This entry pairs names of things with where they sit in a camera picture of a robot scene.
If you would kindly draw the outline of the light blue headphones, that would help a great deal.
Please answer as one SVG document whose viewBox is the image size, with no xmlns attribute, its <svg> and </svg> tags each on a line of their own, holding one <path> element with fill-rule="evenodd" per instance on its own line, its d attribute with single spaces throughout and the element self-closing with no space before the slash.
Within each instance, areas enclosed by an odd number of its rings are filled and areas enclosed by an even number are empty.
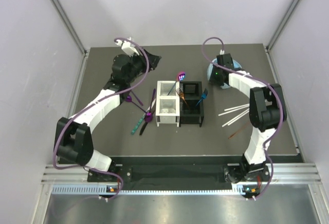
<svg viewBox="0 0 329 224">
<path fill-rule="evenodd" d="M 217 64 L 217 59 L 213 59 L 212 63 Z M 209 64 L 207 68 L 207 80 L 210 84 L 219 86 L 221 89 L 227 89 L 230 88 L 228 84 L 228 74 L 229 72 L 224 71 L 221 68 L 218 68 L 214 66 L 213 64 Z M 240 69 L 242 68 L 240 63 L 237 62 L 236 60 L 232 59 L 231 62 L 229 62 L 229 65 L 225 67 L 231 69 Z"/>
</svg>

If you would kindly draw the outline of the blue fork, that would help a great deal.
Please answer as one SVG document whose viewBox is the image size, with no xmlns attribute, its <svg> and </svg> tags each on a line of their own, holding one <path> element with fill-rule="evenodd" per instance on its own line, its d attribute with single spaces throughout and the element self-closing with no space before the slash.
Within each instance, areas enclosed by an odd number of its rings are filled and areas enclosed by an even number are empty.
<svg viewBox="0 0 329 224">
<path fill-rule="evenodd" d="M 200 97 L 200 99 L 199 99 L 199 101 L 195 105 L 195 107 L 199 106 L 200 103 L 201 103 L 201 101 L 205 100 L 207 98 L 207 96 L 208 96 L 208 89 L 205 88 L 204 91 L 203 91 L 203 93 L 202 93 L 202 95 L 201 95 L 201 97 Z"/>
</svg>

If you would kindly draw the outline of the rainbow spoon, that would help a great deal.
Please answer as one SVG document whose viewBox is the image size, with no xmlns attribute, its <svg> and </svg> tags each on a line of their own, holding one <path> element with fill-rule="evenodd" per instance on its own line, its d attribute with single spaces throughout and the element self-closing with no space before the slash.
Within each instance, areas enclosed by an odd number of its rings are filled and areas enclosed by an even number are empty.
<svg viewBox="0 0 329 224">
<path fill-rule="evenodd" d="M 185 79 L 185 77 L 186 77 L 186 73 L 184 71 L 179 72 L 176 76 L 175 83 L 172 85 L 167 95 L 169 95 L 172 92 L 173 88 L 176 86 L 176 83 L 181 82 L 182 80 Z"/>
</svg>

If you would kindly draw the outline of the copper fork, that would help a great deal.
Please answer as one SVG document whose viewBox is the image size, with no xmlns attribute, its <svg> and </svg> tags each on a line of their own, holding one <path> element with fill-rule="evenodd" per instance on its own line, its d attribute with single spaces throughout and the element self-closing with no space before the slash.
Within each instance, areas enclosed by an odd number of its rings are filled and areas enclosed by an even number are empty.
<svg viewBox="0 0 329 224">
<path fill-rule="evenodd" d="M 179 97 L 184 101 L 184 103 L 186 104 L 186 107 L 188 108 L 188 110 L 191 110 L 190 106 L 188 105 L 186 99 L 185 99 L 185 94 L 183 92 L 182 89 L 177 88 L 176 89 L 176 93 L 179 95 Z"/>
</svg>

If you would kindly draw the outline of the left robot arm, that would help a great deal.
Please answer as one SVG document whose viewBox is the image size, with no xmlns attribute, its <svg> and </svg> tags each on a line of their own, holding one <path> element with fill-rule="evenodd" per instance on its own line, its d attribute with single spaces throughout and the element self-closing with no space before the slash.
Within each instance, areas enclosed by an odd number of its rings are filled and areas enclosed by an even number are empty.
<svg viewBox="0 0 329 224">
<path fill-rule="evenodd" d="M 60 158 L 72 162 L 75 167 L 85 166 L 99 171 L 105 181 L 116 177 L 113 160 L 94 149 L 92 133 L 138 86 L 134 81 L 138 77 L 145 79 L 150 71 L 156 69 L 161 57 L 149 53 L 132 38 L 115 38 L 114 42 L 123 53 L 114 57 L 111 77 L 106 85 L 85 108 L 57 122 L 52 156 L 56 169 L 60 168 L 57 166 Z"/>
</svg>

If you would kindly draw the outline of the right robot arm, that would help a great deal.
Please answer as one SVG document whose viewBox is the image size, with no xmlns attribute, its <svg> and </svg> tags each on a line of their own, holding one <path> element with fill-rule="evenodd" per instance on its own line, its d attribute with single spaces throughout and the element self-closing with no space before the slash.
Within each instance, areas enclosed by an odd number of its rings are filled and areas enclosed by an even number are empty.
<svg viewBox="0 0 329 224">
<path fill-rule="evenodd" d="M 280 84 L 269 84 L 234 67 L 231 54 L 220 51 L 211 61 L 212 76 L 220 86 L 228 85 L 249 98 L 249 121 L 252 133 L 249 145 L 239 162 L 237 173 L 228 174 L 235 182 L 253 180 L 265 170 L 268 147 L 287 118 L 285 100 Z"/>
</svg>

